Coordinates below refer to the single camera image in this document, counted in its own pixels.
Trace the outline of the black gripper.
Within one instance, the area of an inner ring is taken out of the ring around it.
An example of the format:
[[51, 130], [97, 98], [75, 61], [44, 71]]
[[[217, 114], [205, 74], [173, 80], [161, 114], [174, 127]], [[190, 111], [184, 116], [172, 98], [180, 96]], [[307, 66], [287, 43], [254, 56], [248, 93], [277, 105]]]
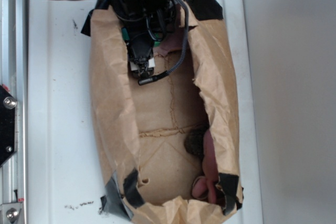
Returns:
[[153, 57], [155, 41], [175, 32], [180, 0], [111, 0], [116, 16], [128, 31], [129, 58]]

